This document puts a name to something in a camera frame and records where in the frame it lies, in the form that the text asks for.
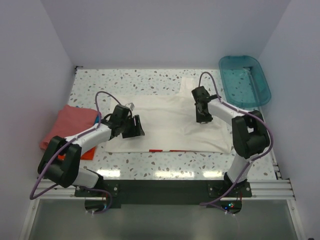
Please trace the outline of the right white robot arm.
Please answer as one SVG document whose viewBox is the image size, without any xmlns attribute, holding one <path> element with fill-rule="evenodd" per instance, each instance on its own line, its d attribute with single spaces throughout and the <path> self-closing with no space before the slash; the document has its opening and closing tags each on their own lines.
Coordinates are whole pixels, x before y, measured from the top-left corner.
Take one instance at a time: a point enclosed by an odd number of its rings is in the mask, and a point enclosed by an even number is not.
<svg viewBox="0 0 320 240">
<path fill-rule="evenodd" d="M 240 109 L 211 95 L 204 86 L 191 91 L 195 101 L 196 122 L 209 123 L 213 117 L 229 124 L 232 129 L 232 145 L 235 156 L 231 167 L 223 177 L 223 192 L 230 197 L 240 190 L 240 184 L 247 181 L 251 162 L 271 145 L 268 129 L 260 111 Z"/>
</svg>

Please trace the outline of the white t shirt red print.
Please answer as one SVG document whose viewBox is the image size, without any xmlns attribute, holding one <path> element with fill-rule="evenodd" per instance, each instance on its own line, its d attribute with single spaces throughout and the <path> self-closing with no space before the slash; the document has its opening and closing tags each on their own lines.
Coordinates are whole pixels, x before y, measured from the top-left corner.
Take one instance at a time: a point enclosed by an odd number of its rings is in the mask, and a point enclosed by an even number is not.
<svg viewBox="0 0 320 240">
<path fill-rule="evenodd" d="M 196 107 L 192 90 L 193 78 L 183 77 L 175 95 L 120 95 L 122 104 L 134 104 L 144 136 L 115 137 L 107 141 L 108 153 L 146 153 L 152 151 L 213 152 L 229 154 L 232 137 L 227 124 L 214 117 L 209 123 L 196 122 Z"/>
</svg>

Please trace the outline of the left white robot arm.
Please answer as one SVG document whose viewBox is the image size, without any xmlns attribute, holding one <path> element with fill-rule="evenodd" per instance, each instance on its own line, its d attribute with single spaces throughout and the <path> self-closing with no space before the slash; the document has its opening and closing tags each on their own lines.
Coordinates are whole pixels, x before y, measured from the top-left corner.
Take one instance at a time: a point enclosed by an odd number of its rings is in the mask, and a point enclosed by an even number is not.
<svg viewBox="0 0 320 240">
<path fill-rule="evenodd" d="M 97 145 L 121 135 L 125 138 L 144 136 L 139 115 L 124 105 L 116 105 L 113 112 L 101 118 L 91 128 L 73 136 L 54 136 L 39 163 L 40 177 L 67 188 L 85 187 L 92 196 L 104 190 L 103 177 L 91 170 L 80 168 L 81 156 Z"/>
</svg>

